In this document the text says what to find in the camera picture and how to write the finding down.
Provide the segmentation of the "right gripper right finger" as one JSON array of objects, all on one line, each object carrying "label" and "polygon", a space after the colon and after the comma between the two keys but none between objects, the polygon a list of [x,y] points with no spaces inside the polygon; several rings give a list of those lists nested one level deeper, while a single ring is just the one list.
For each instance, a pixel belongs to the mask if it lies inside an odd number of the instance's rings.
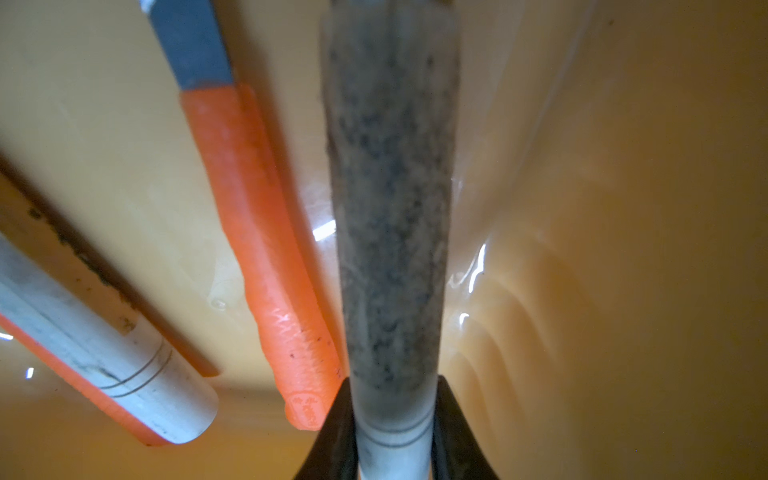
[{"label": "right gripper right finger", "polygon": [[447,379],[437,382],[431,448],[435,480],[498,480]]}]

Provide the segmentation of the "orange handle sickle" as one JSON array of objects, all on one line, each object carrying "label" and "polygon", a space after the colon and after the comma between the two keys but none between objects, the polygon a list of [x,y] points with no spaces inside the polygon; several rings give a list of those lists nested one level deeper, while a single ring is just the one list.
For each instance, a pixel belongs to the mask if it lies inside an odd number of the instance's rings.
[{"label": "orange handle sickle", "polygon": [[180,89],[286,417],[300,430],[317,431],[342,382],[342,363],[301,254],[257,96],[235,77],[211,2],[143,1],[140,8]]},{"label": "orange handle sickle", "polygon": [[139,442],[147,446],[164,446],[170,442],[151,430],[140,420],[131,415],[108,395],[94,386],[88,380],[67,366],[58,357],[46,350],[31,336],[21,330],[5,316],[1,316],[1,327],[26,347],[31,353],[51,368],[67,384],[77,390],[99,410],[109,416],[123,429],[131,433]]}]

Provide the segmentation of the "wooden handle sickle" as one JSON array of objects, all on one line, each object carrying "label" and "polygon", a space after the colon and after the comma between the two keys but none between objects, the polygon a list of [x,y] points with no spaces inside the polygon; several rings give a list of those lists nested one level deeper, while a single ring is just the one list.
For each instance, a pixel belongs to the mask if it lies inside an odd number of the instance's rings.
[{"label": "wooden handle sickle", "polygon": [[360,474],[429,474],[460,89],[444,1],[335,1],[321,75]]},{"label": "wooden handle sickle", "polygon": [[197,439],[216,418],[212,386],[7,177],[1,316],[170,444]]}]

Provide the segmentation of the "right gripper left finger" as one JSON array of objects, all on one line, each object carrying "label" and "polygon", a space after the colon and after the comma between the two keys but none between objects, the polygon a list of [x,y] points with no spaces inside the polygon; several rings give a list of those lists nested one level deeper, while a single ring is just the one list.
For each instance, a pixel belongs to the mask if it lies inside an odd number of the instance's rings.
[{"label": "right gripper left finger", "polygon": [[359,456],[350,379],[334,399],[312,448],[295,480],[356,480]]}]

